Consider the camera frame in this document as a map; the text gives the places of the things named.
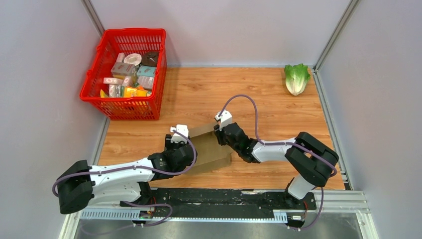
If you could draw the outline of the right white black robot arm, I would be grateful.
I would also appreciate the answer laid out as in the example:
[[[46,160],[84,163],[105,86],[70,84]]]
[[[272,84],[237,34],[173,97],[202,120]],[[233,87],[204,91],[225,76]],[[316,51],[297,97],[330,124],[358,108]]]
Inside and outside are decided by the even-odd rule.
[[[280,141],[259,141],[248,137],[237,123],[224,127],[216,124],[214,134],[222,146],[229,146],[247,163],[289,162],[298,172],[286,188],[284,202],[295,209],[305,195],[316,187],[323,188],[337,173],[338,154],[307,132]]]

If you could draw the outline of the brown cardboard paper box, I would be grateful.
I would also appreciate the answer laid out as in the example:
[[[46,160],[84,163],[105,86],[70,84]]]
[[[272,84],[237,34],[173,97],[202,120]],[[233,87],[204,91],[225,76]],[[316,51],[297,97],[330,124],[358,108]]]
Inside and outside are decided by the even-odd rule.
[[[207,123],[197,127],[188,127],[189,137],[197,151],[197,160],[194,166],[186,172],[193,176],[219,170],[231,165],[232,149],[218,143],[214,133],[217,123]]]

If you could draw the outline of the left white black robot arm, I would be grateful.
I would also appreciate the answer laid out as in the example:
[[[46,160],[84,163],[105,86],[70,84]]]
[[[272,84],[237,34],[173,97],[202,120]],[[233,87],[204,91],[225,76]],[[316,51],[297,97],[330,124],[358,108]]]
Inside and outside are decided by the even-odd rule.
[[[53,184],[63,215],[87,206],[118,202],[122,207],[145,207],[152,201],[149,182],[169,179],[189,171],[197,160],[197,150],[187,136],[171,142],[166,135],[165,150],[130,163],[98,166],[79,160]]]

